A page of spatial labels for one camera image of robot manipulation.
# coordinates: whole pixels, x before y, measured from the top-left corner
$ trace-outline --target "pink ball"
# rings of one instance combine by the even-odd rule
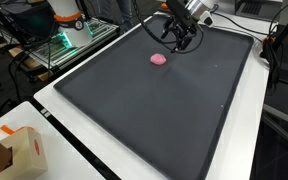
[[[154,54],[151,56],[151,63],[156,65],[162,65],[166,63],[166,58],[163,54]]]

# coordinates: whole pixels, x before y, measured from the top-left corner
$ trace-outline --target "green light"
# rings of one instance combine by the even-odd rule
[[[60,34],[61,37],[63,37],[62,41],[63,44],[66,48],[71,48],[72,47],[72,43],[70,42],[70,40],[68,39],[67,35],[65,32]]]
[[[91,31],[91,29],[90,29],[89,25],[88,25],[87,23],[85,23],[85,25],[86,25],[86,27],[87,27],[88,31],[90,32],[90,34],[91,34],[91,36],[92,36],[94,33]]]

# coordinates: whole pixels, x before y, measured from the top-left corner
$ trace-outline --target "black mat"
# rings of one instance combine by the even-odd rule
[[[148,24],[160,35],[164,22]],[[204,179],[253,43],[222,30],[204,33],[198,50],[178,55],[138,28],[55,88],[166,177]],[[168,62],[151,64],[154,53]]]

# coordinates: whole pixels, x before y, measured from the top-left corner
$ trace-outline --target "white table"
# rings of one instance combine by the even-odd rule
[[[250,29],[268,32],[269,23],[267,22],[227,16]],[[219,26],[236,28],[221,17],[215,17],[215,21]],[[53,88],[54,84],[110,45],[36,93],[34,98],[120,178],[125,180],[165,179],[162,174],[69,103]],[[268,69],[263,60],[259,58],[258,49],[261,48],[254,45],[245,64],[208,172],[208,180],[249,179],[268,78]]]
[[[48,171],[36,180],[105,178],[28,102],[0,118],[0,127],[31,126],[41,134]],[[0,140],[8,135],[0,130]]]

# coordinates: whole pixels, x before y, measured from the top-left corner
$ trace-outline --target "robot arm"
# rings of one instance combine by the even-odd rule
[[[55,11],[59,31],[65,37],[68,47],[81,47],[92,41],[92,32],[84,22],[75,0],[48,0]]]
[[[188,33],[197,33],[199,21],[209,27],[213,26],[210,10],[216,3],[217,0],[190,0],[184,7],[178,0],[167,0],[166,5],[173,16],[165,22],[161,38],[164,39],[168,32],[172,32],[177,41],[174,51],[185,50],[192,41],[192,36],[188,36]]]

